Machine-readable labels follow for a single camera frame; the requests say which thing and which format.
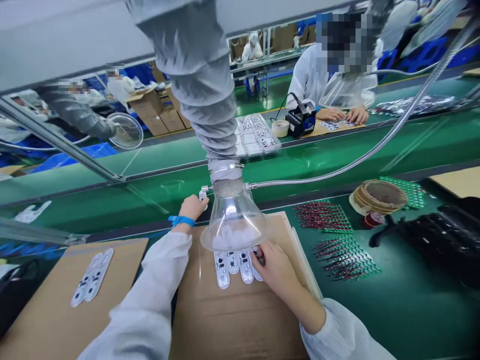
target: cardboard box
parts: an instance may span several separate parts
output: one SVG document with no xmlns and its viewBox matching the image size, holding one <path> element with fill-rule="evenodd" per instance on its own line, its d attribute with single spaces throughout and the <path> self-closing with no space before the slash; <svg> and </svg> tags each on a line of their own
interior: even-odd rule
<svg viewBox="0 0 480 360">
<path fill-rule="evenodd" d="M 129 97 L 126 102 L 144 122 L 145 119 L 160 115 L 164 109 L 164 105 L 154 88 L 141 90 L 136 95 Z"/>
<path fill-rule="evenodd" d="M 168 98 L 171 101 L 171 104 L 173 105 L 174 109 L 177 111 L 180 111 L 180 101 L 177 100 L 177 98 L 174 96 L 174 93 L 172 92 L 172 84 L 169 83 L 165 87 L 165 92 L 168 95 Z"/>
<path fill-rule="evenodd" d="M 232 39 L 232 43 L 235 43 L 236 45 L 232 45 L 234 49 L 234 55 L 232 59 L 240 59 L 242 57 L 242 54 L 244 52 L 244 47 L 247 45 L 247 42 L 249 41 L 249 38 L 247 36 L 242 36 L 240 38 Z"/>
<path fill-rule="evenodd" d="M 286 26 L 276 27 L 272 46 L 276 52 L 292 49 L 294 47 L 294 36 L 297 33 L 297 24 L 291 23 Z"/>
<path fill-rule="evenodd" d="M 166 82 L 167 78 L 165 77 L 164 73 L 157 68 L 157 66 L 155 65 L 155 61 L 152 61 L 150 65 L 151 65 L 151 74 L 155 78 L 155 81 L 159 84 Z"/>
<path fill-rule="evenodd" d="M 192 127 L 190 121 L 182 114 L 181 111 L 178 112 L 178 115 L 180 115 L 181 122 L 183 123 L 183 125 L 185 125 L 185 128 L 190 129 Z"/>
<path fill-rule="evenodd" d="M 172 106 L 167 106 L 160 114 L 160 117 L 170 133 L 185 129 L 185 125 L 178 111 Z"/>
<path fill-rule="evenodd" d="M 317 41 L 317 26 L 310 25 L 304 31 L 302 36 L 300 37 L 299 44 L 300 46 L 306 44 L 313 44 Z"/>
<path fill-rule="evenodd" d="M 25 175 L 25 173 L 22 171 L 24 167 L 25 165 L 10 165 L 10 166 L 0 167 L 0 174 L 11 176 L 14 178 L 23 176 Z"/>
<path fill-rule="evenodd" d="M 164 135 L 169 133 L 169 130 L 167 129 L 167 127 L 165 126 L 164 122 L 162 121 L 159 115 L 154 117 L 143 118 L 142 121 L 145 123 L 148 130 L 150 130 L 150 132 L 154 136 Z"/>
<path fill-rule="evenodd" d="M 147 238 L 70 246 L 0 343 L 0 359 L 74 360 L 110 323 L 109 311 L 132 287 Z M 114 249 L 98 294 L 70 305 L 92 258 Z"/>
<path fill-rule="evenodd" d="M 269 216 L 270 240 L 281 246 L 300 283 L 320 299 L 320 289 L 287 215 Z M 246 284 L 237 273 L 229 275 L 228 288 L 219 288 L 214 254 L 200 244 L 204 228 L 191 230 L 190 258 L 178 287 L 168 358 L 308 359 L 297 318 L 265 282 Z"/>
</svg>

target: blue plastic crate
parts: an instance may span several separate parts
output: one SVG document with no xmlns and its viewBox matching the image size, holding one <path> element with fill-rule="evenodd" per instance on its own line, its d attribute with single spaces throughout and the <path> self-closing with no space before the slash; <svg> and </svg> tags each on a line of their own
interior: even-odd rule
<svg viewBox="0 0 480 360">
<path fill-rule="evenodd" d="M 82 150 L 94 159 L 118 154 L 118 151 L 115 150 L 108 142 L 102 142 L 97 145 L 82 147 Z M 66 165 L 75 164 L 76 162 L 76 160 L 72 159 L 67 154 L 59 153 L 51 156 L 43 164 L 37 166 L 37 168 L 32 171 L 32 173 L 39 173 L 45 170 L 61 168 Z"/>
</svg>

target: cardboard sheet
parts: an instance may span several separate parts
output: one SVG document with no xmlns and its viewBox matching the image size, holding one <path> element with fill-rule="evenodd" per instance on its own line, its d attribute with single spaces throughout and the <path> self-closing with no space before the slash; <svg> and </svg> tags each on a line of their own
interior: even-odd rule
<svg viewBox="0 0 480 360">
<path fill-rule="evenodd" d="M 108 313 L 132 287 L 148 239 L 68 248 L 0 341 L 0 359 L 75 360 L 109 324 Z M 95 254 L 114 253 L 98 294 L 71 307 L 70 300 Z"/>
<path fill-rule="evenodd" d="M 480 198 L 480 166 L 446 172 L 430 179 L 459 198 Z"/>
<path fill-rule="evenodd" d="M 477 67 L 477 68 L 474 68 L 474 69 L 471 69 L 471 70 L 467 70 L 467 71 L 464 71 L 462 73 L 463 76 L 467 76 L 467 77 L 474 77 L 474 78 L 480 78 L 480 67 Z"/>
<path fill-rule="evenodd" d="M 297 256 L 285 212 L 270 217 L 279 244 L 300 283 L 308 288 L 313 274 Z M 200 244 L 204 227 L 192 231 L 190 260 L 178 289 L 170 360 L 183 359 L 307 359 L 299 323 L 264 283 L 245 284 L 240 273 L 230 274 L 230 286 L 217 285 L 214 254 Z"/>
<path fill-rule="evenodd" d="M 320 121 L 318 119 L 315 120 L 315 128 L 313 131 L 307 135 L 302 136 L 300 139 L 305 139 L 305 138 L 310 138 L 313 136 L 319 136 L 319 135 L 325 135 L 325 134 L 331 134 L 331 133 L 338 133 L 341 131 L 346 131 L 346 130 L 351 130 L 351 129 L 357 129 L 357 128 L 364 128 L 365 125 L 356 125 L 356 126 L 347 126 L 347 124 L 339 123 L 339 122 L 333 122 L 334 124 L 337 124 L 340 126 L 339 129 L 337 130 L 332 130 L 330 131 L 326 126 L 321 126 L 320 124 L 324 121 Z"/>
</svg>

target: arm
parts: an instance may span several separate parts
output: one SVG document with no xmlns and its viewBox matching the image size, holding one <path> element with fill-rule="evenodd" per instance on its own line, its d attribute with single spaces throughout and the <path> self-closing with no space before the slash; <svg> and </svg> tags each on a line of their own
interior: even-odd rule
<svg viewBox="0 0 480 360">
<path fill-rule="evenodd" d="M 262 51 L 262 47 L 260 44 L 257 42 L 255 45 L 255 52 L 253 54 L 253 57 L 255 59 L 261 58 L 264 55 L 264 52 Z"/>
<path fill-rule="evenodd" d="M 179 215 L 196 220 L 208 202 L 208 198 L 200 202 L 192 195 L 184 200 Z M 78 360 L 168 359 L 171 302 L 191 245 L 190 226 L 181 223 L 148 250 L 138 280 L 121 304 L 110 311 L 110 324 Z"/>
<path fill-rule="evenodd" d="M 252 53 L 252 51 L 250 50 L 250 43 L 248 43 L 247 45 L 245 45 L 243 47 L 243 52 L 241 53 L 241 60 L 243 62 L 248 61 L 251 53 Z"/>
<path fill-rule="evenodd" d="M 288 93 L 294 93 L 300 101 L 305 99 L 310 66 L 315 66 L 315 64 L 310 64 L 310 52 L 313 50 L 305 50 L 293 68 L 293 77 L 291 78 Z M 297 102 L 292 95 L 287 96 L 285 107 L 287 109 L 295 109 L 297 107 Z"/>
<path fill-rule="evenodd" d="M 394 359 L 345 307 L 332 299 L 318 303 L 302 287 L 280 246 L 266 241 L 259 245 L 257 256 L 264 258 L 265 265 L 262 266 L 252 252 L 253 266 L 298 318 L 301 337 L 311 359 Z"/>
</svg>

